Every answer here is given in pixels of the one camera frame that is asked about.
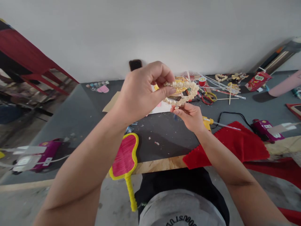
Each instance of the pink cylinder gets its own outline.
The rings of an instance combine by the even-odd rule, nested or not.
[[[274,88],[270,89],[269,94],[274,97],[281,96],[282,94],[301,85],[301,70],[297,71],[283,82],[279,83]]]

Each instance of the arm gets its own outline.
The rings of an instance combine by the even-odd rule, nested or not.
[[[205,128],[199,107],[185,104],[179,110],[173,107],[171,112],[180,116],[197,136],[212,166],[225,182],[245,225],[289,224],[239,159]]]
[[[100,188],[126,127],[175,92],[162,87],[175,78],[161,62],[129,73],[113,109],[75,149],[57,173],[34,225],[94,225]],[[161,89],[152,92],[151,84]]]

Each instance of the yellow glue gun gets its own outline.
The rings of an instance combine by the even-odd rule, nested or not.
[[[213,124],[213,119],[209,119],[209,118],[203,116],[203,122],[204,122],[206,129],[208,129],[211,132],[210,125]]]

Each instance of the table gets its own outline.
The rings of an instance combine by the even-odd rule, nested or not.
[[[274,74],[274,78],[269,81],[268,85],[274,87],[286,79],[287,75],[288,73]],[[120,91],[122,84],[123,80],[111,81],[108,85],[110,91],[106,94],[91,91],[85,87],[86,83],[77,85],[30,145],[38,145],[41,142],[68,137],[69,141],[59,148],[55,158],[58,159],[72,153],[106,114],[102,112],[103,108],[114,94]],[[220,112],[230,111],[242,113],[249,123],[252,122],[252,119],[267,119],[272,125],[285,122],[299,122],[299,119],[285,106],[286,103],[296,104],[301,102],[291,92],[264,103],[258,103],[253,100],[252,97],[256,94],[258,93],[248,92],[242,94],[246,97],[246,100],[233,100],[231,101],[231,105],[228,105],[227,100],[219,100],[210,106],[202,102],[193,104],[201,106],[202,114],[215,121],[217,121]],[[218,94],[218,98],[227,98],[227,95]],[[225,114],[222,116],[220,122],[229,124],[233,121],[239,121],[248,128],[238,115]],[[139,146],[137,149],[138,163],[167,158],[167,161],[169,161],[171,158],[172,163],[175,161],[174,167],[166,167],[170,167],[171,169],[180,168],[183,166],[181,162],[182,156],[188,154],[193,148],[199,145],[195,135],[185,127],[181,120],[175,121],[173,114],[170,112],[148,115],[132,127],[134,128],[133,132],[139,136]],[[283,135],[284,137],[294,137],[300,134],[301,128],[298,127]],[[8,175],[2,180],[1,185],[29,182],[38,183],[39,181],[52,180],[63,163],[63,160],[55,162],[42,173],[26,171],[19,175]],[[139,164],[137,170],[141,169],[141,166],[145,167],[146,164]]]

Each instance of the box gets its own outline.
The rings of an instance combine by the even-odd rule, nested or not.
[[[251,92],[258,90],[262,87],[268,80],[272,79],[269,74],[265,72],[258,72],[245,86]]]

